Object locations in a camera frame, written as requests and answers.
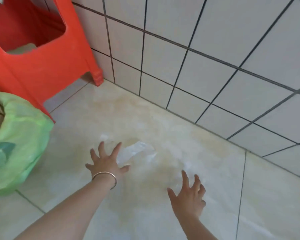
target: tiled wall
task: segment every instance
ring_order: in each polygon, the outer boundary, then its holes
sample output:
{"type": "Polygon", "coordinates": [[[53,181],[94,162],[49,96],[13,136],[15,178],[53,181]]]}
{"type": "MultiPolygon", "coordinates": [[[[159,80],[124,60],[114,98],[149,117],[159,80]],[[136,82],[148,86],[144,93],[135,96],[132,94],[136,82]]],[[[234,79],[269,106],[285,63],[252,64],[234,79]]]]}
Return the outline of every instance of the tiled wall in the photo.
{"type": "Polygon", "coordinates": [[[300,0],[72,1],[107,80],[300,176],[300,0]]]}

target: bracelet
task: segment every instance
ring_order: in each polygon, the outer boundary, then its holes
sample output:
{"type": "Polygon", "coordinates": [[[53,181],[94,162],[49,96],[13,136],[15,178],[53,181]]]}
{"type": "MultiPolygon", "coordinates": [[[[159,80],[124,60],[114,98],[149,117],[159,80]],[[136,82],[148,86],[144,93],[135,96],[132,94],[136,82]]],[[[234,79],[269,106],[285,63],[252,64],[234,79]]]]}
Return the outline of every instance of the bracelet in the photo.
{"type": "Polygon", "coordinates": [[[111,188],[111,189],[114,189],[114,188],[117,186],[117,178],[116,178],[116,176],[115,176],[113,173],[110,173],[110,172],[98,172],[98,173],[96,173],[95,175],[92,176],[92,180],[93,180],[98,174],[102,174],[102,173],[107,173],[107,174],[110,174],[110,175],[112,175],[112,176],[114,177],[115,183],[114,183],[114,186],[111,188]]]}

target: plastic stool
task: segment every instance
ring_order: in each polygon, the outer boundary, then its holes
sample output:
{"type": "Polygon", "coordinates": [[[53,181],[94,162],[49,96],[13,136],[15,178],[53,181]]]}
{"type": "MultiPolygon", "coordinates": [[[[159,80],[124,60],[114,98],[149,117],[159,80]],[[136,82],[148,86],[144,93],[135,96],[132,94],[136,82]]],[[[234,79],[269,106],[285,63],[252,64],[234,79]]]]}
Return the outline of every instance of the plastic stool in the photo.
{"type": "Polygon", "coordinates": [[[91,72],[97,86],[103,83],[71,0],[53,1],[61,17],[30,0],[0,4],[0,91],[28,100],[47,115],[44,101],[84,73],[91,72]],[[37,48],[20,55],[6,53],[28,43],[37,48]]]}

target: tiled floor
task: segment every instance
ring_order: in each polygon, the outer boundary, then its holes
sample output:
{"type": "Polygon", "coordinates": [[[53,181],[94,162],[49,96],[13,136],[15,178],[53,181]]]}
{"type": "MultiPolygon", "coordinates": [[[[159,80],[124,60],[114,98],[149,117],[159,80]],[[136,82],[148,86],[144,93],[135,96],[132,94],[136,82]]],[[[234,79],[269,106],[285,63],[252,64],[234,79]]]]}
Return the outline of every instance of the tiled floor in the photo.
{"type": "Polygon", "coordinates": [[[0,240],[12,239],[41,211],[51,210],[85,185],[90,180],[84,167],[90,160],[89,149],[105,139],[126,145],[137,140],[151,144],[160,173],[148,180],[156,182],[159,176],[161,181],[149,188],[138,210],[109,195],[92,219],[85,240],[186,239],[165,193],[171,186],[165,175],[179,168],[202,178],[207,206],[201,220],[218,239],[300,240],[300,178],[295,175],[108,81],[97,88],[78,80],[46,106],[56,121],[49,145],[19,189],[27,199],[18,193],[0,197],[0,240]],[[162,197],[154,199],[151,190],[162,197]]]}

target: plastic bag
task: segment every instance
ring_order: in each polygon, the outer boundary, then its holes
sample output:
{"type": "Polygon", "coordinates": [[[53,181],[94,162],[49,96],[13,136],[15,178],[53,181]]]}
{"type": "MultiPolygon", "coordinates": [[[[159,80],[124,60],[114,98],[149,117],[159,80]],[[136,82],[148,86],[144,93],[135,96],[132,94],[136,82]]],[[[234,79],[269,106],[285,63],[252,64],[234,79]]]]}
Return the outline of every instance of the plastic bag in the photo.
{"type": "Polygon", "coordinates": [[[0,195],[23,183],[46,148],[53,121],[28,101],[0,92],[0,195]]]}

